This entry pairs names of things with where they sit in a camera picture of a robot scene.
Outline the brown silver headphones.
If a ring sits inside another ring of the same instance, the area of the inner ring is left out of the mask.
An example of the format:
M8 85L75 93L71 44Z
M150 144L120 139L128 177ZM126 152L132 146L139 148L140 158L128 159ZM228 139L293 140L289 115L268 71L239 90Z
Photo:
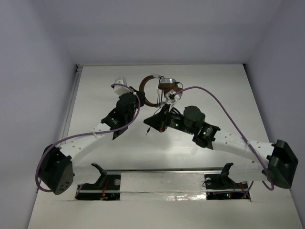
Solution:
M140 83L141 86L146 86L146 84L153 79L158 79L158 98L157 103L152 103L146 98L146 105L149 107L160 107L162 104L161 96L159 95L159 91L161 90L162 94L165 96L166 93L168 93L170 90L174 90L176 92L179 92L183 89L183 84L176 81L173 78L165 78L164 76L152 74L146 76Z

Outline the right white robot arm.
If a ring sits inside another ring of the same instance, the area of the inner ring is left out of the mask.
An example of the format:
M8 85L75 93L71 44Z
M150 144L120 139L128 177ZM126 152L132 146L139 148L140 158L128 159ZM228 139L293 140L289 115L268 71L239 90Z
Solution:
M180 114L168 105L148 117L144 123L164 132L168 127L191 134L192 141L201 148L231 153L251 161L250 164L227 163L219 174L205 176L204 186L209 190L228 190L247 181L269 181L274 186L290 189L298 159L283 140L276 143L246 141L205 121L205 114L196 106L188 106Z

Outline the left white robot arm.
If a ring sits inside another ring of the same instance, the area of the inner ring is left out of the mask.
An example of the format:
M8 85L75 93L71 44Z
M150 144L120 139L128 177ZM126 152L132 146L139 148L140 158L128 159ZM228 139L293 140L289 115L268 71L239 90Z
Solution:
M112 85L119 100L91 131L61 139L47 146L37 165L35 183L39 190L60 195L73 183L73 165L104 143L122 135L145 105L145 93L132 87Z

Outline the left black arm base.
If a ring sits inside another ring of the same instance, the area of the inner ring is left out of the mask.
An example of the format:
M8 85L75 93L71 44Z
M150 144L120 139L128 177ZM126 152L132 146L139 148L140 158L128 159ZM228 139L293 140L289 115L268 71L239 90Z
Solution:
M77 186L75 199L83 201L117 201L120 200L121 174L108 174L96 163L95 167L100 176L95 183L83 183Z

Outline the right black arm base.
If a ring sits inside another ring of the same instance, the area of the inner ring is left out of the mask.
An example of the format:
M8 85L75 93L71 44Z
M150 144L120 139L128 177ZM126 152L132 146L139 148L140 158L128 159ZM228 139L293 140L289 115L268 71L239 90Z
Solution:
M229 169L233 165L227 163L220 173L202 175L207 200L251 200L248 183L236 183L229 178Z

